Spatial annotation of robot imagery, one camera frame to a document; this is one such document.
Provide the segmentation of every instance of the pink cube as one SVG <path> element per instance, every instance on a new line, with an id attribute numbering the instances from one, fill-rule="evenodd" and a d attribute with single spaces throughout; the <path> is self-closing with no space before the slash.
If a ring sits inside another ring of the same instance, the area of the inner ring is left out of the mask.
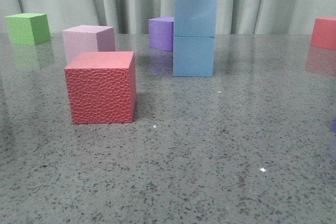
<path id="1" fill-rule="evenodd" d="M 315 20 L 310 45 L 336 50 L 336 17 Z"/>
<path id="2" fill-rule="evenodd" d="M 133 121 L 134 52 L 83 52 L 64 72 L 74 124 Z"/>
<path id="3" fill-rule="evenodd" d="M 63 30 L 63 40 L 67 63 L 81 52 L 115 51 L 112 26 L 75 26 Z"/>

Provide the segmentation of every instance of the foam block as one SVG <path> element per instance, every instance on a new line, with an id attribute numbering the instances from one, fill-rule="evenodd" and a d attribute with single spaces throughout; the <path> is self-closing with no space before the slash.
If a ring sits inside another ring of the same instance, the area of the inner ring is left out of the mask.
<path id="1" fill-rule="evenodd" d="M 336 50 L 336 17 L 321 17 L 315 20 L 310 45 Z"/>
<path id="2" fill-rule="evenodd" d="M 6 16 L 13 44 L 36 45 L 50 40 L 47 14 L 21 13 Z"/>
<path id="3" fill-rule="evenodd" d="M 81 25 L 63 30 L 67 63 L 81 52 L 115 51 L 114 27 Z"/>
<path id="4" fill-rule="evenodd" d="M 132 122 L 134 52 L 83 52 L 64 72 L 74 124 Z"/>
<path id="5" fill-rule="evenodd" d="M 174 76 L 211 77 L 214 40 L 213 37 L 174 36 Z"/>
<path id="6" fill-rule="evenodd" d="M 151 18 L 148 27 L 151 48 L 173 51 L 174 17 Z"/>
<path id="7" fill-rule="evenodd" d="M 174 0 L 174 36 L 214 37 L 218 0 Z"/>
<path id="8" fill-rule="evenodd" d="M 217 0 L 174 0 L 174 76 L 211 77 Z"/>

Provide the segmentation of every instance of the green cube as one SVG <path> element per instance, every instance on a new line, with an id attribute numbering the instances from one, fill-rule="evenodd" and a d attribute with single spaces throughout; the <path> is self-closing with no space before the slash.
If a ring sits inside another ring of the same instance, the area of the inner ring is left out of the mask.
<path id="1" fill-rule="evenodd" d="M 47 14 L 21 13 L 6 16 L 13 44 L 36 45 L 50 40 Z"/>

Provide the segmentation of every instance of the blue block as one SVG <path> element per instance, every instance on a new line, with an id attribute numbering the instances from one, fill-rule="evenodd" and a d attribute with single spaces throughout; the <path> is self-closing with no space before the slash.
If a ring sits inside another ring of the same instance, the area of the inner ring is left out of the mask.
<path id="1" fill-rule="evenodd" d="M 174 36 L 214 37 L 217 0 L 174 0 Z"/>
<path id="2" fill-rule="evenodd" d="M 174 36 L 174 76 L 211 77 L 214 37 Z"/>

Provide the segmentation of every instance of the red cube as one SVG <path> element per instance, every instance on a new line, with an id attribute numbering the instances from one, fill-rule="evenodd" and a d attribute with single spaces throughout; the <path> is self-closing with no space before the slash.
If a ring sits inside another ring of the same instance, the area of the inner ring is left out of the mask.
<path id="1" fill-rule="evenodd" d="M 321 17 L 315 20 L 310 45 L 336 50 L 336 17 Z"/>
<path id="2" fill-rule="evenodd" d="M 83 52 L 64 72 L 74 124 L 133 121 L 134 52 Z"/>

